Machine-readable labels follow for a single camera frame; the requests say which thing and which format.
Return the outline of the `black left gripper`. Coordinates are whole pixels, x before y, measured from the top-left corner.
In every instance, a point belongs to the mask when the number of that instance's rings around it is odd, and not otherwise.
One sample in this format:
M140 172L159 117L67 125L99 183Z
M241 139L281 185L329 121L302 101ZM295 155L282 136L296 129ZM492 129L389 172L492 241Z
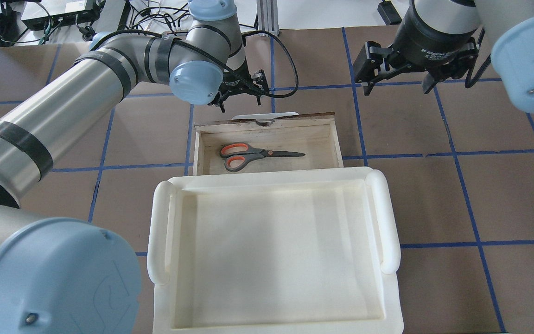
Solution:
M246 94L248 92L248 87L243 80L239 80L235 77L225 77L220 87L218 89L220 95L216 97L209 103L209 105L220 108L222 113L225 113L224 101L230 96L235 96L239 94ZM258 105L261 105L261 97L263 97L264 91L261 89L254 89L254 96Z

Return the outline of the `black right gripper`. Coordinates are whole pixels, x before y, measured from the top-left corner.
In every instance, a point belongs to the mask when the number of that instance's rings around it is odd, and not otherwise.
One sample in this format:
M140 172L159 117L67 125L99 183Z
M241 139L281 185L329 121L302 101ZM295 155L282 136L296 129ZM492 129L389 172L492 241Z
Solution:
M406 71L424 72L430 93L450 77L462 77L478 56L476 9L408 9L390 47L363 44L353 63L353 81L369 96L377 83Z

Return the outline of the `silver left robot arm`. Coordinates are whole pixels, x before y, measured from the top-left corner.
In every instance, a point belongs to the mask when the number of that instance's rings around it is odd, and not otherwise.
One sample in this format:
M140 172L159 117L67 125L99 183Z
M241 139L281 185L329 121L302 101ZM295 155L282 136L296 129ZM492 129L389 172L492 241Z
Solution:
M99 39L0 118L0 334L129 334L142 290L136 252L110 230L25 212L19 201L140 82L190 104L221 97L245 66L233 0L190 0L184 38L138 30Z

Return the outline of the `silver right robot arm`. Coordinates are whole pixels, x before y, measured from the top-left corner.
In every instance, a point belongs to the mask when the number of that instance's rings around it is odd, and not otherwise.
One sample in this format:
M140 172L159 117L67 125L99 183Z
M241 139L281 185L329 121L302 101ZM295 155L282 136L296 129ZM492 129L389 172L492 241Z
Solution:
M448 78L472 87L490 65L511 103L534 113L534 0L412 0L392 44L365 42L352 75L369 95L383 80L426 72L430 93Z

